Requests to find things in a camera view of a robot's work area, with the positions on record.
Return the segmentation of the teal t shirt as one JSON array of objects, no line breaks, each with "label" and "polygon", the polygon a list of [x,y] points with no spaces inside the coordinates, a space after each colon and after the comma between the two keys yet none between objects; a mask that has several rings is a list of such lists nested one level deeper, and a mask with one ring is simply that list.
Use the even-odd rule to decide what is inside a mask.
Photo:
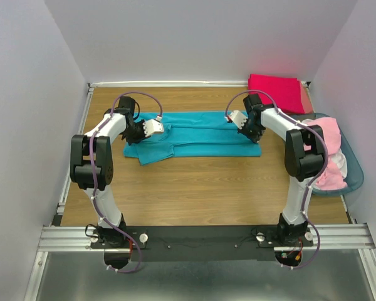
[{"label": "teal t shirt", "polygon": [[171,157],[259,157],[259,144],[238,133],[222,111],[165,112],[164,132],[126,145],[125,157],[144,166]]}]

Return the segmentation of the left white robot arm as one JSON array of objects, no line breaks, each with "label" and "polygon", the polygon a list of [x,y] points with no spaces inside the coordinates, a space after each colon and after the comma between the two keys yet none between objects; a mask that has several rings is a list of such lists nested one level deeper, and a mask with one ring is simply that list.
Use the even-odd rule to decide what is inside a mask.
[{"label": "left white robot arm", "polygon": [[137,120],[135,109],[140,105],[121,94],[108,109],[101,122],[86,134],[71,138],[70,178],[90,198],[98,218],[94,238],[114,248],[139,244],[127,234],[123,214],[115,204],[111,182],[114,174],[112,143],[120,135],[127,144],[138,144],[148,139],[145,120]]}]

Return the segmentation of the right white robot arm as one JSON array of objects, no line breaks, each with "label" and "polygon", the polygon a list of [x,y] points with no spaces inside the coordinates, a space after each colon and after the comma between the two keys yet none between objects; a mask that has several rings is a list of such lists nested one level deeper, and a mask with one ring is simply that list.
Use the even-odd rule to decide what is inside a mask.
[{"label": "right white robot arm", "polygon": [[286,115],[274,103],[265,105],[257,93],[243,99],[246,113],[232,111],[226,118],[238,133],[257,143],[272,130],[285,143],[285,169],[290,177],[286,206],[279,216],[273,238],[291,245],[308,231],[308,207],[313,183],[326,169],[328,151],[320,126],[308,126]]}]

